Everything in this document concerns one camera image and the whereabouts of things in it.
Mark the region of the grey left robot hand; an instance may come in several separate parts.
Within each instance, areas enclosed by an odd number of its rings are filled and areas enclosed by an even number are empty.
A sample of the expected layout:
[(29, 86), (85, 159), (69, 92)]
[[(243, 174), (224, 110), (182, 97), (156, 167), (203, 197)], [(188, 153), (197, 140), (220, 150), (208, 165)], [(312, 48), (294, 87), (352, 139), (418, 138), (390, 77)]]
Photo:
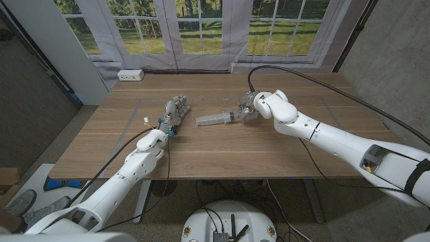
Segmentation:
[(165, 106), (165, 113), (160, 119), (158, 129), (164, 133), (176, 133), (181, 121), (188, 113), (190, 106), (187, 102), (187, 97), (184, 94), (179, 94), (170, 99)]

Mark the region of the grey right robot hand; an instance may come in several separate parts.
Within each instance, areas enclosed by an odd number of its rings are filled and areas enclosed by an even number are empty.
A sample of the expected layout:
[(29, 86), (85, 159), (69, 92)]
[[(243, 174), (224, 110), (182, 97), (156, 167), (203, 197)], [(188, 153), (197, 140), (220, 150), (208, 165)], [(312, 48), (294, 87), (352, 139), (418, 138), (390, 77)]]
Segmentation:
[(254, 107), (253, 101), (257, 92), (248, 91), (246, 94), (238, 98), (239, 116), (243, 122), (252, 120), (258, 117), (258, 112)]

